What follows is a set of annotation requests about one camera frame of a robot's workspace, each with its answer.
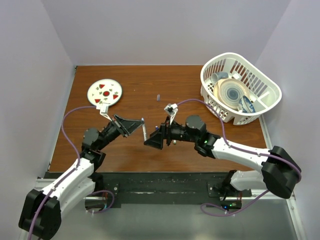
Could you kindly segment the white blue marker pen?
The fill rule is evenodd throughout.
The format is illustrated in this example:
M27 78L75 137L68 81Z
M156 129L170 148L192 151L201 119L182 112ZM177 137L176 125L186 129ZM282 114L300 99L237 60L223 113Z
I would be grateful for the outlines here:
M141 118L141 121L143 122L142 123L142 133L143 133L143 139L145 142L147 140L147 130L146 130L146 125L145 125L145 120L143 117Z

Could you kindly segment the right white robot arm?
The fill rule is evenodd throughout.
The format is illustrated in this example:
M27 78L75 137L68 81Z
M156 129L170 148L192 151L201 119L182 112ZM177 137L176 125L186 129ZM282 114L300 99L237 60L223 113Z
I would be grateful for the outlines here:
M164 144L170 145L173 140L194 143L194 149L203 157L249 167L250 171L231 171L221 184L223 192L230 197L239 191L262 189L289 199L301 180L301 168L284 148L254 148L225 140L209 132L198 115L188 116L184 125L167 117L144 141L144 145L161 150Z

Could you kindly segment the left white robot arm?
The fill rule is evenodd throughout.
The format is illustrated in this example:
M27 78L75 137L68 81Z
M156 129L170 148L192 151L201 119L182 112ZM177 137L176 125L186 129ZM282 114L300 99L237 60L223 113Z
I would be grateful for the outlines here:
M103 192L102 177L96 173L106 156L102 149L119 136L130 136L143 124L143 119L125 119L115 114L103 130L87 129L79 157L71 167L43 189L32 189L26 195L18 227L30 236L52 239L68 211L87 195L99 196Z

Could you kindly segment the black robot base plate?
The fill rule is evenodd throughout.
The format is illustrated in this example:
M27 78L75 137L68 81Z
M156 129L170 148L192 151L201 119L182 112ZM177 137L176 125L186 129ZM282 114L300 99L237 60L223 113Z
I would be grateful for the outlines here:
M94 190L108 190L107 203L201 205L227 198L251 197L251 190L237 192L223 188L227 172L101 172L90 179Z

